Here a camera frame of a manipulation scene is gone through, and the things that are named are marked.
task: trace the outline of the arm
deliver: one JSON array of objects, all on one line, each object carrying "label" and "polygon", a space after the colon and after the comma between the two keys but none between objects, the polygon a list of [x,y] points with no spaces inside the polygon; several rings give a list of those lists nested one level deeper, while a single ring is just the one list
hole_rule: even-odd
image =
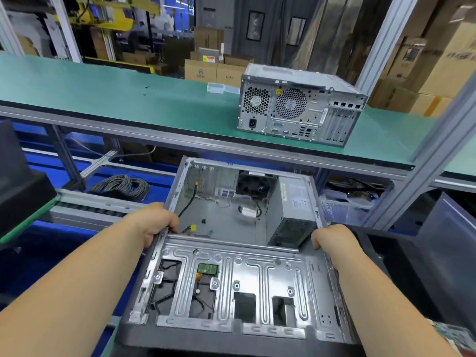
[{"label": "arm", "polygon": [[0,313],[3,356],[89,357],[144,247],[179,219],[153,203],[96,234]]},{"label": "arm", "polygon": [[311,236],[339,271],[339,282],[368,357],[455,357],[456,354],[392,281],[366,256],[345,226]]}]

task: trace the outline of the hand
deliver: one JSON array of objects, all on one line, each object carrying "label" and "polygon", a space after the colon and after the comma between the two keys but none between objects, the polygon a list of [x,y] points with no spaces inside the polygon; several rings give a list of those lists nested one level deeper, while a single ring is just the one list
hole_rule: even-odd
[{"label": "hand", "polygon": [[132,222],[137,226],[140,234],[144,236],[145,248],[150,246],[154,235],[163,228],[169,227],[175,233],[179,231],[179,217],[164,209],[163,203],[151,203],[124,217],[124,220]]},{"label": "hand", "polygon": [[337,264],[342,258],[363,253],[354,234],[341,224],[316,229],[311,234],[311,241],[315,249],[322,247],[324,252],[330,255],[332,263],[337,269]]}]

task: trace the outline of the fan grille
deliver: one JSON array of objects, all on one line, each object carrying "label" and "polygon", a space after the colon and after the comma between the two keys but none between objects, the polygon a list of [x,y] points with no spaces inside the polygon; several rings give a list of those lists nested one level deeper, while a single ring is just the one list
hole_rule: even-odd
[{"label": "fan grille", "polygon": [[276,100],[276,109],[281,118],[294,119],[306,110],[306,95],[296,88],[285,90]]},{"label": "fan grille", "polygon": [[243,104],[247,113],[263,115],[268,111],[269,91],[250,87],[245,91]]}]

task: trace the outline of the window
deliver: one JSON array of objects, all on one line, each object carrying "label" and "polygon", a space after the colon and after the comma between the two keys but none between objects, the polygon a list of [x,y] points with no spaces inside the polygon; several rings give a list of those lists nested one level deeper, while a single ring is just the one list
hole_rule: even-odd
[{"label": "window", "polygon": [[263,23],[265,14],[257,11],[250,11],[248,17],[248,29],[246,39],[253,41],[261,41],[261,33],[263,31]]},{"label": "window", "polygon": [[289,23],[288,39],[286,40],[286,44],[298,46],[301,41],[301,36],[305,25],[305,18],[292,17],[291,22]]}]

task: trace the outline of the cable bundle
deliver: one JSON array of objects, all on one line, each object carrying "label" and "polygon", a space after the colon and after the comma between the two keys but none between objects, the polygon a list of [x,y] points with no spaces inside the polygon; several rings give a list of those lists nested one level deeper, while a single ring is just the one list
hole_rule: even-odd
[{"label": "cable bundle", "polygon": [[131,178],[124,174],[104,179],[91,188],[91,192],[97,194],[113,190],[122,192],[134,201],[142,201],[149,194],[150,186],[142,178]]}]

